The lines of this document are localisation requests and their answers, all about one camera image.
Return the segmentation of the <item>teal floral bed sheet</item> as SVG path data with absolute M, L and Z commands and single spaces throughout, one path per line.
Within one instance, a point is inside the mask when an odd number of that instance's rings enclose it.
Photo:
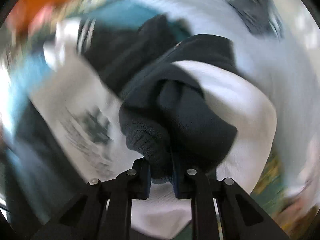
M 63 67 L 66 52 L 76 40 L 79 21 L 99 20 L 111 30 L 137 29 L 158 13 L 130 0 L 69 0 L 52 9 L 48 18 L 34 34 L 16 47 L 10 47 L 2 57 L 9 71 L 9 103 L 4 123 L 8 153 L 27 154 L 26 146 L 17 141 L 17 126 L 25 124 L 31 115 L 23 116 L 31 106 L 29 95 L 42 85 L 47 77 Z

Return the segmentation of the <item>black and white fleece jacket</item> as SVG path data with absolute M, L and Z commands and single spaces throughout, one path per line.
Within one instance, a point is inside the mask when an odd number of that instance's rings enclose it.
M 151 194 L 132 203 L 132 227 L 173 239 L 190 222 L 173 190 L 172 158 L 252 192 L 271 151 L 272 102 L 243 79 L 232 43 L 200 34 L 178 38 L 164 15 L 136 30 L 80 20 L 59 68 L 29 95 L 17 126 L 27 148 L 9 154 L 9 222 L 29 238 L 91 179 L 107 181 L 145 158 Z

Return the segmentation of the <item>light blue floral duvet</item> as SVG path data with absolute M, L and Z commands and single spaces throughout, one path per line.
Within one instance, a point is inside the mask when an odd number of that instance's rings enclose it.
M 281 38 L 255 37 L 226 0 L 134 0 L 172 18 L 191 33 L 220 35 L 233 42 L 236 68 L 274 104 L 275 146 L 290 196 L 313 186 L 319 198 L 319 82 L 303 47 L 287 28 Z

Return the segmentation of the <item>grey and blue crumpled clothes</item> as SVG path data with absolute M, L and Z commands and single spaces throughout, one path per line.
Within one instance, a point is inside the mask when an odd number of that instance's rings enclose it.
M 283 38 L 283 25 L 272 0 L 228 0 L 248 31 L 255 36 Z

